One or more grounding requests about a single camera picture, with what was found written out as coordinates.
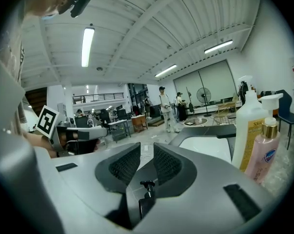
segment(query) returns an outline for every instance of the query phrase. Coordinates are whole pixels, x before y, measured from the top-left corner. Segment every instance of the pink lotion bottle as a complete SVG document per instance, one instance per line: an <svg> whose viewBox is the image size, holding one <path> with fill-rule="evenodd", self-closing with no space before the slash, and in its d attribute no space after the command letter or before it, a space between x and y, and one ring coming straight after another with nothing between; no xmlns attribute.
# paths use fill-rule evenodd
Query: pink lotion bottle
<svg viewBox="0 0 294 234"><path fill-rule="evenodd" d="M262 123L262 132L254 140L251 158L245 170L245 174L258 184L262 183L267 175L279 145L280 133L277 121L273 118L273 109L279 107L281 97L283 94L264 96L260 99L263 109L268 109L271 117L265 118Z"/></svg>

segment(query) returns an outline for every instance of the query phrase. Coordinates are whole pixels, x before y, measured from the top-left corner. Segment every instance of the sink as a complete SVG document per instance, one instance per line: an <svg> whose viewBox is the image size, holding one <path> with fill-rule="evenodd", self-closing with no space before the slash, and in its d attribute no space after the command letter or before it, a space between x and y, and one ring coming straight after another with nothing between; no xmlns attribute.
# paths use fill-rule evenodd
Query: sink
<svg viewBox="0 0 294 234"><path fill-rule="evenodd" d="M185 139L179 147L217 157L231 164L230 149L226 138L190 137Z"/></svg>

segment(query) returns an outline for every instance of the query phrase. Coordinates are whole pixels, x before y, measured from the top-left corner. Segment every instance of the blue chair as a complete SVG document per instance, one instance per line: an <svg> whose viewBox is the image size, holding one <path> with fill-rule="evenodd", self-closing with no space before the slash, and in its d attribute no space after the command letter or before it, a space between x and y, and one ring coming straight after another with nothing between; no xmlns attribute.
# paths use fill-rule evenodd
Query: blue chair
<svg viewBox="0 0 294 234"><path fill-rule="evenodd" d="M283 93L283 97L279 99L279 112L278 112L278 116L280 119L279 132L281 127L281 121L284 121L290 125L289 132L288 132L289 142L288 142L288 148L287 148L289 149L291 133L292 133L292 125L294 124L294 114L290 112L292 97L285 90L277 91L277 94L281 94L281 93Z"/></svg>

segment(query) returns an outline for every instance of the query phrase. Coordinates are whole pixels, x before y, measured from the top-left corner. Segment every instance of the standing fan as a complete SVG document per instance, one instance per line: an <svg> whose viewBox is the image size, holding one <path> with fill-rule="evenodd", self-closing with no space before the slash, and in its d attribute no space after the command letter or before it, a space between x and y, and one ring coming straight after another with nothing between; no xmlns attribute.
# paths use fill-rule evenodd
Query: standing fan
<svg viewBox="0 0 294 234"><path fill-rule="evenodd" d="M212 97L210 90L208 90L207 88L200 88L196 93L196 97L198 101L205 104L206 114L204 116L211 116L211 114L207 112L207 103L211 100Z"/></svg>

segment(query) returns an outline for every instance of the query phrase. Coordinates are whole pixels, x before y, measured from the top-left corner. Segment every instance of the cabinet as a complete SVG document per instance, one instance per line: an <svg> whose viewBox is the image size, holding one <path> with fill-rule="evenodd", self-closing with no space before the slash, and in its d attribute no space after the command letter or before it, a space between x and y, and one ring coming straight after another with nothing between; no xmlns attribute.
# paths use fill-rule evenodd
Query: cabinet
<svg viewBox="0 0 294 234"><path fill-rule="evenodd" d="M135 117L131 117L131 119L132 119L133 127L136 133L143 131L144 127L148 129L148 123L147 123L145 115L138 115Z"/></svg>

